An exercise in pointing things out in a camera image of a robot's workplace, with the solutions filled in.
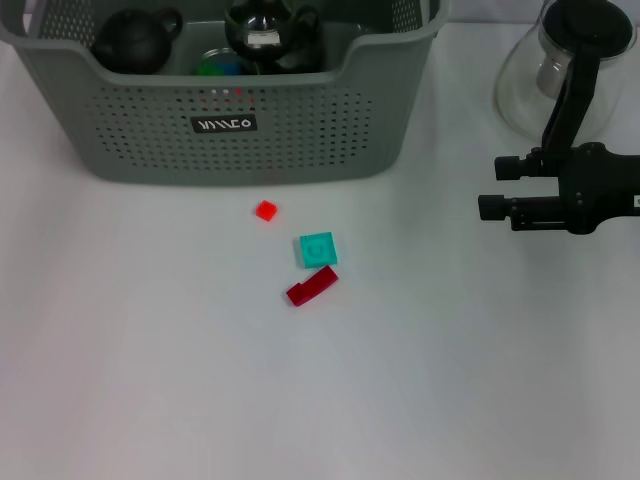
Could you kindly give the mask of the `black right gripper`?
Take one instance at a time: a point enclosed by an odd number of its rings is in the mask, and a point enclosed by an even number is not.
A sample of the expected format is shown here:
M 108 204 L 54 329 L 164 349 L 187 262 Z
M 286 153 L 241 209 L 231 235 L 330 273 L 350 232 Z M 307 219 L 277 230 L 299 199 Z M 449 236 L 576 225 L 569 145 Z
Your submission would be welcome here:
M 614 154 L 602 143 L 585 143 L 566 161 L 564 154 L 536 147 L 523 158 L 497 157 L 494 167 L 498 181 L 559 175 L 560 198 L 478 197 L 481 220 L 509 220 L 513 231 L 588 235 L 607 220 L 639 215 L 639 157 Z

